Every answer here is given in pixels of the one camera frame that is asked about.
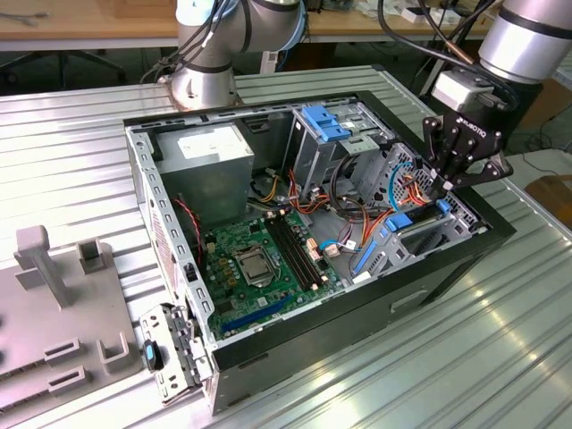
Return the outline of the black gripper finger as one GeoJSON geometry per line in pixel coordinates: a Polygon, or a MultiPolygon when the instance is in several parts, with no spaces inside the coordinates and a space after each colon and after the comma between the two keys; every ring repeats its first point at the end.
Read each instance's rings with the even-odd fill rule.
{"type": "Polygon", "coordinates": [[[462,189],[497,181],[509,177],[514,172],[512,165],[503,153],[498,153],[486,160],[481,172],[463,172],[453,175],[445,181],[446,190],[462,189]]]}
{"type": "Polygon", "coordinates": [[[430,196],[443,197],[445,183],[452,177],[453,114],[429,116],[422,120],[426,160],[431,166],[433,183],[430,196]]]}

